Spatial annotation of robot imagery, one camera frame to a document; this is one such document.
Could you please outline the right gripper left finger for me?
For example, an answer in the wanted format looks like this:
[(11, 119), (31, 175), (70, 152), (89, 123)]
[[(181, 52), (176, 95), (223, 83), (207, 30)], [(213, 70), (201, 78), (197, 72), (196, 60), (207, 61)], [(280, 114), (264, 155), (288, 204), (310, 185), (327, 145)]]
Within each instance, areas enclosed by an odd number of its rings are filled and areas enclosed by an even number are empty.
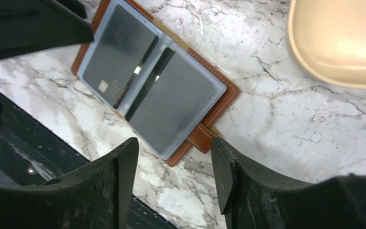
[(43, 185), (0, 187), (0, 229), (126, 228), (138, 153), (131, 137)]

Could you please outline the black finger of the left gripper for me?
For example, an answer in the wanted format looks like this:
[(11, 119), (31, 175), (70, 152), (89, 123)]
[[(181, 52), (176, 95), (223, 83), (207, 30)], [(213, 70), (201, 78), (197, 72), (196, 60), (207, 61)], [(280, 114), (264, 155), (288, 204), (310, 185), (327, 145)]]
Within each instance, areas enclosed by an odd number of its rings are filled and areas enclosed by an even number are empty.
[(92, 26), (78, 0), (0, 0), (0, 60), (90, 43)]

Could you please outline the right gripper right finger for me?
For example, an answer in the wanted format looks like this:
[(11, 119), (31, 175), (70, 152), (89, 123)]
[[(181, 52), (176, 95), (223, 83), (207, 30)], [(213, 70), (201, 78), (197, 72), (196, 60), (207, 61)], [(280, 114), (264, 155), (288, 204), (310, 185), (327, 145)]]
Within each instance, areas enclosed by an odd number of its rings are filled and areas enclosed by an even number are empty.
[(304, 182), (246, 157), (222, 138), (212, 140), (211, 155), (229, 229), (366, 229), (366, 176)]

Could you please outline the black gold-line VIP card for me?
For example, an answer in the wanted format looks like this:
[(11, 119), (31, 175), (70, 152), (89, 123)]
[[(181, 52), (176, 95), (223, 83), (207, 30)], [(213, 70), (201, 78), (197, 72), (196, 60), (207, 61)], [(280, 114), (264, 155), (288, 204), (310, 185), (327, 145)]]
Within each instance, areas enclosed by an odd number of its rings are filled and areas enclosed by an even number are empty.
[(78, 75), (117, 109), (159, 40), (145, 18), (121, 0), (112, 0)]

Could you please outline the brown leather card holder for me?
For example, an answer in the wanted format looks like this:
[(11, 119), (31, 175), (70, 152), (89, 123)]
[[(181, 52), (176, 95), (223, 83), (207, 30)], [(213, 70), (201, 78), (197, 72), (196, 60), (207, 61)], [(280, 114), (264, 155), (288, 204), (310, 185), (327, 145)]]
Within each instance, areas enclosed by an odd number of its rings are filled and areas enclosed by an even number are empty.
[(168, 166), (207, 153), (239, 87), (133, 0), (101, 1), (91, 23), (72, 72)]

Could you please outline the dark striped credit card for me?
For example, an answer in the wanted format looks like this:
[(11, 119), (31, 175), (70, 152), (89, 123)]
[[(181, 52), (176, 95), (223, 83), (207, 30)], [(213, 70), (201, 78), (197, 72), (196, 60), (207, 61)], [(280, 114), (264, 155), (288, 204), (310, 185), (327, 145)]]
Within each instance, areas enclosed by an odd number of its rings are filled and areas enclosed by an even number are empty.
[(125, 118), (161, 159), (168, 159), (225, 90), (188, 55), (165, 48)]

